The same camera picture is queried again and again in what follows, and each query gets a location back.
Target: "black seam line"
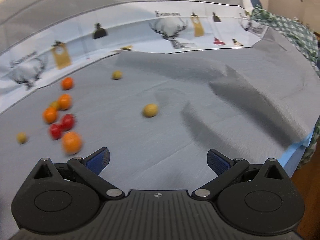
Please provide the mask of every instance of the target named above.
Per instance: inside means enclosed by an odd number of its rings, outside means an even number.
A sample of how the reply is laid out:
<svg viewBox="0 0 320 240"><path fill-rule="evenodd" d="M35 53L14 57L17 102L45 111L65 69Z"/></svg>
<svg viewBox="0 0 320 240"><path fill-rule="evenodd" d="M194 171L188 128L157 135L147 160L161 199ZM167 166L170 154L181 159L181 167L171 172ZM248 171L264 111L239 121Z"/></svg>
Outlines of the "black seam line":
<svg viewBox="0 0 320 240"><path fill-rule="evenodd" d="M32 36L34 36L34 35L42 32L42 31L45 31L46 29L49 29L49 28L52 27L52 26L55 26L55 25L57 25L57 24L59 24L59 23L62 23L62 22L67 21L67 20L70 20L70 19L72 19L72 18L78 17L78 16L80 16L80 15L84 15L84 14L89 13L89 12L97 11L97 10L100 10L100 9L104 9L104 8L111 7L111 6L115 6L115 5L119 5L119 4L139 3L139 2L165 2L165 1L202 2L202 3L211 3L211 4L227 5L227 6L232 6L232 7L233 7L233 6L236 6L236 7L240 7L240 8L242 8L242 9L244 9L244 8L243 8L242 6L240 6L240 5L230 5L230 4L223 4L223 3L214 3L214 2L200 1L200 0L141 0L141 1L118 2L118 3L113 3L113 4L106 5L106 6L100 6L100 7L97 7L97 8L93 8L93 9L90 9L90 10L86 10L86 11L84 11L84 12L77 13L77 14L74 14L74 15L72 15L72 16L66 17L66 18L64 18L64 19L62 19L62 20L56 21L56 22L54 22L54 23L52 23L52 24L44 27L43 29L41 29L41 30L39 30L39 31L36 31L36 32L28 35L27 37L21 39L20 41L17 41L17 42L15 42L14 44L10 45L7 49L3 50L3 51L0 53L0 56L2 56L4 53L6 53L7 51L9 51L9 50L10 50L11 48L13 48L14 46L20 44L21 42L23 42L23 41L25 41L25 40L27 40L27 39L29 39L30 37L32 37ZM17 12L15 15L13 15L13 16L9 17L8 19L6 19L2 24L0 24L0 26L4 26L4 24L5 24L8 20L10 20L11 18L13 18L13 17L16 16L17 14L19 14L21 11L22 11L22 10L20 10L20 11Z"/></svg>

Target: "metal screw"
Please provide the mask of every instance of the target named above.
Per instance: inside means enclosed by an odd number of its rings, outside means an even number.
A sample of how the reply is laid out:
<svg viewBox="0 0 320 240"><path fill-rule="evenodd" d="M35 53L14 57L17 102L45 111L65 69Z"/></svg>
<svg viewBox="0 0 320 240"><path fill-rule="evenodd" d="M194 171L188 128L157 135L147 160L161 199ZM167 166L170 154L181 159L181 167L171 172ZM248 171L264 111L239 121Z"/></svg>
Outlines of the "metal screw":
<svg viewBox="0 0 320 240"><path fill-rule="evenodd" d="M122 191L118 188L112 188L107 190L107 195L110 197L119 197L122 194Z"/></svg>
<svg viewBox="0 0 320 240"><path fill-rule="evenodd" d="M195 195L198 197L207 197L210 195L210 191L205 188L200 188L195 191Z"/></svg>

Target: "antler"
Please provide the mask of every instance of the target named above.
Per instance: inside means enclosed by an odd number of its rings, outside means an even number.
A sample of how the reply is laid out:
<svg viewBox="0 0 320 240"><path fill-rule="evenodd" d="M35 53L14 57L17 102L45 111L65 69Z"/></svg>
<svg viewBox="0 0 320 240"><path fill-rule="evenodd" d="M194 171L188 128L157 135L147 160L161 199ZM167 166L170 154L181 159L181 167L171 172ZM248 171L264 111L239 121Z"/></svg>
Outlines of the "antler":
<svg viewBox="0 0 320 240"><path fill-rule="evenodd" d="M40 69L38 69L37 67L33 67L34 70L36 71L36 74L35 74L34 78L35 78L35 81L37 81L37 80L41 79L40 74L42 72L44 72L44 70L45 70L45 68L47 66L48 57L46 57L45 62L43 60L37 58L37 57L35 58L35 60L40 62Z"/></svg>
<svg viewBox="0 0 320 240"><path fill-rule="evenodd" d="M177 30L173 33L173 35L171 37L177 38L179 33L182 32L183 30L185 30L188 27L188 22L182 21L182 23L183 23L182 27L180 27L180 25L177 24Z"/></svg>
<svg viewBox="0 0 320 240"><path fill-rule="evenodd" d="M33 87L33 83L30 82L28 79L24 78L23 75L20 75L20 79L15 77L14 73L12 73L12 80L15 81L17 84L26 84L27 90Z"/></svg>
<svg viewBox="0 0 320 240"><path fill-rule="evenodd" d="M167 33L164 32L164 25L161 26L160 30L157 28L157 24L159 23L160 20L161 19L156 20L156 22L153 26L151 25L151 23L149 23L149 26L150 26L151 30L153 30L155 33L159 33L165 37L168 37Z"/></svg>

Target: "ribbed black surface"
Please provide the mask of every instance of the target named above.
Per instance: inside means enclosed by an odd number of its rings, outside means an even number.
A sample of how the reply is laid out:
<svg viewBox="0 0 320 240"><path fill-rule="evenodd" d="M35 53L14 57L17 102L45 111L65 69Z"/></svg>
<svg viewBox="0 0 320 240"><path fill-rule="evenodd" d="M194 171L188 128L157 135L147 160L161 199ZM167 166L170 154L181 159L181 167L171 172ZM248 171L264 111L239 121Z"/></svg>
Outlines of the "ribbed black surface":
<svg viewBox="0 0 320 240"><path fill-rule="evenodd" d="M60 236L21 230L12 239L81 240L298 240L295 233L252 236L230 227L206 201L191 199L184 190L132 190L127 198L110 201L88 225Z"/></svg>

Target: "triangular cutout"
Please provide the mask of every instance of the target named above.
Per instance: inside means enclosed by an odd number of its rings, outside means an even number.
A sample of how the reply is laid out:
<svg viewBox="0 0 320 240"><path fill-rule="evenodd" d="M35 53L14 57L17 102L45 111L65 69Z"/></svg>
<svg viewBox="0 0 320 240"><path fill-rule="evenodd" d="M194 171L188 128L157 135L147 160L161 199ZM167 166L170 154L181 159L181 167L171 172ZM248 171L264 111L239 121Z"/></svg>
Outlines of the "triangular cutout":
<svg viewBox="0 0 320 240"><path fill-rule="evenodd" d="M283 179L279 170L277 169L277 167L275 165L272 165L267 174L266 174L267 178L271 178L271 179Z"/></svg>
<svg viewBox="0 0 320 240"><path fill-rule="evenodd" d="M49 178L49 177L52 177L52 174L48 169L47 165L41 165L38 172L34 176L35 179L43 179L43 178Z"/></svg>

